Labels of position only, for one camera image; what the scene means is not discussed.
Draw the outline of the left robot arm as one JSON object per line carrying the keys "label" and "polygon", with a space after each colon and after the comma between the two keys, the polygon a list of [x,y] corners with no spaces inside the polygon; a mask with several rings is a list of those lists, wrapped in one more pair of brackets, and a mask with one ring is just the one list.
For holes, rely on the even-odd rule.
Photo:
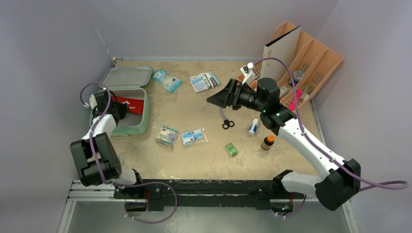
{"label": "left robot arm", "polygon": [[114,184],[126,187],[126,193],[134,199],[143,196],[145,185],[134,169],[121,165],[110,137],[120,120],[127,114],[125,104],[118,101],[112,91],[90,96],[89,106],[93,120],[89,131],[70,145],[70,151],[81,183],[84,186]]}

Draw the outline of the red first aid pouch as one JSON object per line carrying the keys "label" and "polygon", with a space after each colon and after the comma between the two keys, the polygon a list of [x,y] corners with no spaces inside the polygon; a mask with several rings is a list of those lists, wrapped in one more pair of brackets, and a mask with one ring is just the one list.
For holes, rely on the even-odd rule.
{"label": "red first aid pouch", "polygon": [[112,100],[119,102],[121,104],[126,104],[128,107],[128,112],[142,115],[144,109],[144,100],[140,99],[131,99],[131,98],[124,98],[124,97],[114,97],[112,96]]}

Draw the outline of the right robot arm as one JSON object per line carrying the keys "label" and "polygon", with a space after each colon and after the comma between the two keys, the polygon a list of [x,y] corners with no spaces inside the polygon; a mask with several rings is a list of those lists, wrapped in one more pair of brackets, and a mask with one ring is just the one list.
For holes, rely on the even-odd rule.
{"label": "right robot arm", "polygon": [[332,152],[313,136],[298,120],[296,114],[280,102],[280,89],[270,78],[258,80],[257,89],[230,79],[221,91],[208,97],[208,103],[220,108],[241,107],[260,113],[262,124],[275,135],[292,145],[316,170],[317,176],[288,172],[274,182],[273,192],[283,198],[291,192],[316,197],[328,210],[335,211],[360,191],[361,166]]}

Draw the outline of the white gauze dressing packet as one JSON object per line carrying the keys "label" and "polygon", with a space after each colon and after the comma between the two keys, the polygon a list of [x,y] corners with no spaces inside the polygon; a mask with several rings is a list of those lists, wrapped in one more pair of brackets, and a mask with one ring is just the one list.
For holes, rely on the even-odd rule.
{"label": "white gauze dressing packet", "polygon": [[207,90],[211,87],[211,83],[205,73],[191,76],[189,80],[195,93]]}

